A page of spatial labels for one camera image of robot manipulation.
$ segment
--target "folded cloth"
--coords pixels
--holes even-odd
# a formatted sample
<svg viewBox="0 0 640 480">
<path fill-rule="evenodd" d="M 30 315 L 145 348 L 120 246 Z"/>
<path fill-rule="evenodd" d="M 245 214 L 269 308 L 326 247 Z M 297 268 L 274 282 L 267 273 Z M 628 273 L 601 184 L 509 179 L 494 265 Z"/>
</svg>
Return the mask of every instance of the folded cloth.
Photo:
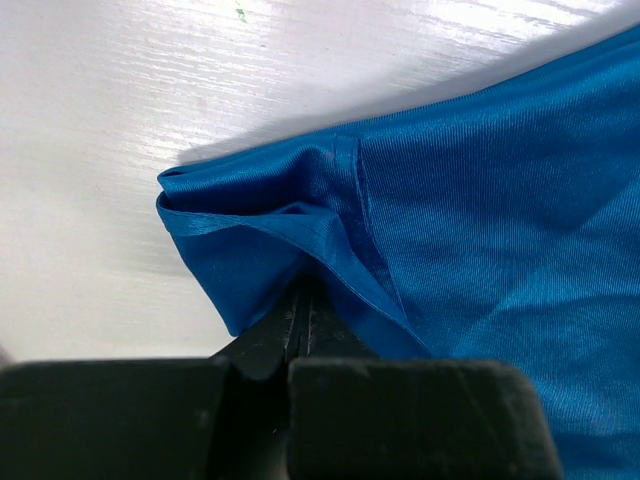
<svg viewBox="0 0 640 480">
<path fill-rule="evenodd" d="M 640 478 L 640 27 L 159 181 L 233 335 L 310 272 L 382 356 L 523 370 L 569 478 Z"/>
</svg>

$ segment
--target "white table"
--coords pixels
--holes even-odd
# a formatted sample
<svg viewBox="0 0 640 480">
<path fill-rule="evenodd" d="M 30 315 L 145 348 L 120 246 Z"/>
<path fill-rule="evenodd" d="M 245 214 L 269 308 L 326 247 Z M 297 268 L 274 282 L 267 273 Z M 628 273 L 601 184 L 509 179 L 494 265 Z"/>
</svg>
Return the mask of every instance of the white table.
<svg viewBox="0 0 640 480">
<path fill-rule="evenodd" d="M 638 0 L 0 0 L 0 348 L 229 341 L 156 175 L 460 95 L 640 21 Z"/>
</svg>

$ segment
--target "blue cloth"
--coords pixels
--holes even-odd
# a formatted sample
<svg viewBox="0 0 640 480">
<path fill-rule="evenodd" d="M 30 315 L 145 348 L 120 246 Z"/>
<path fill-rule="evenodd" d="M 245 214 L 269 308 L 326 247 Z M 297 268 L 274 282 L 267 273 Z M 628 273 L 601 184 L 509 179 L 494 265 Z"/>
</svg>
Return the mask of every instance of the blue cloth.
<svg viewBox="0 0 640 480">
<path fill-rule="evenodd" d="M 233 335 L 314 272 L 383 356 L 523 370 L 570 478 L 640 478 L 640 27 L 160 183 Z"/>
</svg>

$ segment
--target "green mark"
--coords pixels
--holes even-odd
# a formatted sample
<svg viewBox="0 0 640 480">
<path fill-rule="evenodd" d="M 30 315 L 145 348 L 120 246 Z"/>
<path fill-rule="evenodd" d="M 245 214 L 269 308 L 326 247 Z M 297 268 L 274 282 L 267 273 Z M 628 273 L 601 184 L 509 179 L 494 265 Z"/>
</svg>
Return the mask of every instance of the green mark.
<svg viewBox="0 0 640 480">
<path fill-rule="evenodd" d="M 244 14 L 244 10 L 242 8 L 236 8 L 236 13 L 238 14 L 238 18 L 242 20 L 244 23 L 247 23 L 247 16 Z"/>
</svg>

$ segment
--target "blue fabric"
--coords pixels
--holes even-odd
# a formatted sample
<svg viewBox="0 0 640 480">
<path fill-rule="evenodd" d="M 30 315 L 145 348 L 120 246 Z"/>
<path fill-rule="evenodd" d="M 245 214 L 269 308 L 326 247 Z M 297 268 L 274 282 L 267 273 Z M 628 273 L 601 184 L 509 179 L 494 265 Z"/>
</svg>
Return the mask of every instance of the blue fabric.
<svg viewBox="0 0 640 480">
<path fill-rule="evenodd" d="M 162 220 L 233 335 L 315 272 L 383 356 L 522 369 L 570 478 L 640 478 L 640 27 L 160 183 Z"/>
</svg>

